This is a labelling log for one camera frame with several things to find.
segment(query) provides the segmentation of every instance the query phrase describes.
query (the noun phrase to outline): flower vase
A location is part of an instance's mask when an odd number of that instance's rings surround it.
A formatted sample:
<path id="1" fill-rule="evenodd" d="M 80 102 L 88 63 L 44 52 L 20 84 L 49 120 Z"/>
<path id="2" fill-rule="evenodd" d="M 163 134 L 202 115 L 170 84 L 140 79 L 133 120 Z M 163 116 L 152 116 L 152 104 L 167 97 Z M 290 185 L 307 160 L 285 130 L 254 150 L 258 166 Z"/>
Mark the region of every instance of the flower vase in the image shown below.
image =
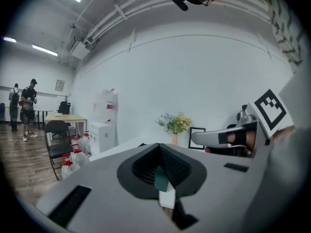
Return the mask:
<path id="1" fill-rule="evenodd" d="M 175 134 L 175 133 L 173 133 L 173 136 L 172 136 L 172 144 L 173 145 L 177 145 L 177 138 L 178 137 L 178 134 Z"/>

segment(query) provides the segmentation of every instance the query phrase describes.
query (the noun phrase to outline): white cabinet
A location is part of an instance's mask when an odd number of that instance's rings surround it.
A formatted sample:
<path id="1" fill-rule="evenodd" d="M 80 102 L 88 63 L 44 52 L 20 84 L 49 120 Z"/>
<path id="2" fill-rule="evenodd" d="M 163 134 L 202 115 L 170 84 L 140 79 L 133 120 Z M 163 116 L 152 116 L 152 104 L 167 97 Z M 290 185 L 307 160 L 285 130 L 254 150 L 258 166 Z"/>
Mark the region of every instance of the white cabinet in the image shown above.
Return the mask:
<path id="1" fill-rule="evenodd" d="M 114 124 L 91 123 L 89 134 L 92 156 L 116 146 L 116 126 Z"/>

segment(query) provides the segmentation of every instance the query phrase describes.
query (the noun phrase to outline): camera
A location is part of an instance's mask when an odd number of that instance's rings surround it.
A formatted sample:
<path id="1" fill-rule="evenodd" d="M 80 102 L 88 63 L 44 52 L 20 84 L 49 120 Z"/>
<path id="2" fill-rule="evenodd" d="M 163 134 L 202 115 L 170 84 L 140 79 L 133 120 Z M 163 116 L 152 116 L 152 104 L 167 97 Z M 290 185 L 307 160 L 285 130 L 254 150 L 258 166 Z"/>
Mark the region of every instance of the camera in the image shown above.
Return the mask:
<path id="1" fill-rule="evenodd" d="M 172 0 L 181 10 L 187 11 L 188 6 L 185 4 L 185 0 Z"/>

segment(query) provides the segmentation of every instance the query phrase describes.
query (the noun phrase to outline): sneaker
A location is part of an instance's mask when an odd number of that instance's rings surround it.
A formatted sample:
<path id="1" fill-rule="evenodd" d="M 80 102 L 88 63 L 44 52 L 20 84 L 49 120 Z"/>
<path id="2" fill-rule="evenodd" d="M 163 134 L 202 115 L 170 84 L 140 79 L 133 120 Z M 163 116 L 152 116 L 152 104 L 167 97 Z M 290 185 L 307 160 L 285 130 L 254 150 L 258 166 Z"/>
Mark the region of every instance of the sneaker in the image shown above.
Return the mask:
<path id="1" fill-rule="evenodd" d="M 30 134 L 29 134 L 29 137 L 31 137 L 31 138 L 36 138 L 36 137 L 38 137 L 38 135 L 35 134 L 35 133 L 30 133 Z"/>

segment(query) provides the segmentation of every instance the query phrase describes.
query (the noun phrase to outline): black chair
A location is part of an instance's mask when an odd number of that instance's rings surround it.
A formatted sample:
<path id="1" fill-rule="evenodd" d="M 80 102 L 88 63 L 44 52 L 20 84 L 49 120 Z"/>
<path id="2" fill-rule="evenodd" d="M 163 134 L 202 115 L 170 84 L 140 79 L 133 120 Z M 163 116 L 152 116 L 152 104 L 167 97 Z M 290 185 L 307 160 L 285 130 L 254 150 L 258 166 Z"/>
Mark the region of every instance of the black chair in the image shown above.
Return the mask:
<path id="1" fill-rule="evenodd" d="M 65 101 L 64 101 L 64 102 L 61 102 L 61 103 L 60 103 L 60 106 L 58 107 L 57 112 L 58 112 L 58 113 L 62 113 L 62 114 L 64 114 L 64 115 L 69 115 L 70 106 L 71 106 L 71 104 L 68 103 L 68 102 L 65 102 Z M 53 138 L 54 136 L 56 136 L 56 135 L 63 136 L 63 135 L 62 135 L 62 132 L 59 132 L 59 133 L 55 133 L 55 134 L 52 136 L 52 138 Z"/>
<path id="2" fill-rule="evenodd" d="M 4 113 L 5 113 L 5 104 L 4 103 L 0 103 L 0 123 L 3 121 L 3 123 L 5 123 L 4 121 Z"/>
<path id="3" fill-rule="evenodd" d="M 70 103 L 68 102 L 61 102 L 60 106 L 58 107 L 58 113 L 62 113 L 64 115 L 69 115 L 70 112 Z"/>
<path id="4" fill-rule="evenodd" d="M 61 132 L 66 132 L 68 139 L 63 138 L 61 143 L 49 146 L 47 134 L 48 133 L 61 133 Z M 50 121 L 50 122 L 48 122 L 46 127 L 45 127 L 45 142 L 47 145 L 50 163 L 52 165 L 53 172 L 54 172 L 57 180 L 59 180 L 57 175 L 56 175 L 55 169 L 61 168 L 61 166 L 54 168 L 53 159 L 62 158 L 63 154 L 70 153 L 72 150 L 68 125 L 64 121 Z"/>

